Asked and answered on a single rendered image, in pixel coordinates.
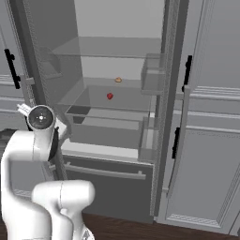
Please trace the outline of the grey fridge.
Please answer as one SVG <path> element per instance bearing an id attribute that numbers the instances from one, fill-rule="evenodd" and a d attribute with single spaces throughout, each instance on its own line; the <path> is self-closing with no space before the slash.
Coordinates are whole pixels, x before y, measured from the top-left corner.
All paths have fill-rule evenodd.
<path id="1" fill-rule="evenodd" d="M 107 38 L 160 38 L 164 0 L 74 0 L 78 37 Z M 144 58 L 89 57 L 81 59 L 82 79 L 102 78 L 138 80 Z M 157 120 L 157 96 L 151 96 L 151 109 L 146 117 Z M 107 159 L 122 162 L 144 163 L 138 160 L 138 149 L 112 147 L 70 140 L 69 134 L 62 145 L 63 156 Z"/>

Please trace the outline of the grey fridge door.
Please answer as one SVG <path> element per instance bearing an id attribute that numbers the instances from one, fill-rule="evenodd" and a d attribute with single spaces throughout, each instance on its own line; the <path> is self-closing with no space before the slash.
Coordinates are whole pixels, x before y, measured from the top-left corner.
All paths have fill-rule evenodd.
<path id="1" fill-rule="evenodd" d="M 74 0 L 7 0 L 7 5 L 22 49 L 25 77 L 35 81 L 31 87 L 34 103 L 50 106 L 68 125 L 66 112 L 72 106 L 62 105 L 59 101 L 82 79 L 81 59 L 56 54 L 62 76 L 46 79 L 39 48 L 47 47 L 53 51 L 78 37 Z"/>
<path id="2" fill-rule="evenodd" d="M 161 51 L 165 53 L 165 79 L 162 93 L 157 96 L 157 152 L 154 158 L 150 216 L 158 215 L 163 187 L 168 142 L 173 120 L 173 106 L 186 31 L 189 0 L 165 0 Z"/>

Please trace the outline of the dark grey freezer drawer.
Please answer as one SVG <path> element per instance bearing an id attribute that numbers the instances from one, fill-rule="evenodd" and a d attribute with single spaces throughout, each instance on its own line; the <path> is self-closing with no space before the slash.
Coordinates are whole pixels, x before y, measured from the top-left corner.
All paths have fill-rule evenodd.
<path id="1" fill-rule="evenodd" d="M 90 181 L 95 187 L 95 199 L 83 210 L 84 213 L 146 223 L 153 221 L 150 216 L 152 165 L 90 157 L 63 156 L 63 159 L 65 164 L 69 162 L 78 167 L 122 173 L 141 171 L 146 174 L 145 180 L 137 180 L 66 170 L 68 180 Z"/>

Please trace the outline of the clear fridge crisper drawer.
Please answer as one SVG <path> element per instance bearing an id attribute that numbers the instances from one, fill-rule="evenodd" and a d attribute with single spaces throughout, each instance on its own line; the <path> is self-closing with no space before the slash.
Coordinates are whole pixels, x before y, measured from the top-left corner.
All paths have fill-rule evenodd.
<path id="1" fill-rule="evenodd" d="M 137 149 L 147 111 L 72 106 L 66 112 L 73 143 Z"/>

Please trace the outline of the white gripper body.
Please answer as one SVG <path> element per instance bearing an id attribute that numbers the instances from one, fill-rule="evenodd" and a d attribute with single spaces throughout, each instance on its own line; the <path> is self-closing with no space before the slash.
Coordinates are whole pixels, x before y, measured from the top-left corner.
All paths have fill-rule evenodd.
<path id="1" fill-rule="evenodd" d="M 26 104 L 18 104 L 18 112 L 20 112 L 23 115 L 28 115 L 31 112 L 31 107 L 29 107 Z"/>

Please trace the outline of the glass fridge shelf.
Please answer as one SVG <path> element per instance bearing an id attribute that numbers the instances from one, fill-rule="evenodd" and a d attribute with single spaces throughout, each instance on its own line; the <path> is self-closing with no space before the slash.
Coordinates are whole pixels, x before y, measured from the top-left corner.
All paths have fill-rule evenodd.
<path id="1" fill-rule="evenodd" d="M 111 100 L 107 94 L 113 93 Z M 65 106 L 88 106 L 147 112 L 151 109 L 151 96 L 144 95 L 138 80 L 83 78 L 59 101 Z"/>
<path id="2" fill-rule="evenodd" d="M 75 37 L 52 52 L 57 55 L 144 58 L 148 53 L 160 53 L 160 48 L 160 38 Z"/>

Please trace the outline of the clear fridge door bin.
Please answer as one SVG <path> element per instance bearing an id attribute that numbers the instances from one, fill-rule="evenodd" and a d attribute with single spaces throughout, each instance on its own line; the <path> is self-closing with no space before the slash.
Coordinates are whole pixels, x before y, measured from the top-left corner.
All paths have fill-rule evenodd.
<path id="1" fill-rule="evenodd" d="M 158 96 L 163 91 L 165 72 L 165 55 L 148 53 L 141 72 L 141 91 L 144 95 Z"/>
<path id="2" fill-rule="evenodd" d="M 139 140 L 138 160 L 144 163 L 154 163 L 158 150 L 157 121 L 153 117 L 144 117 Z"/>
<path id="3" fill-rule="evenodd" d="M 58 56 L 47 47 L 40 47 L 39 54 L 44 77 L 46 79 L 61 77 L 61 63 Z"/>

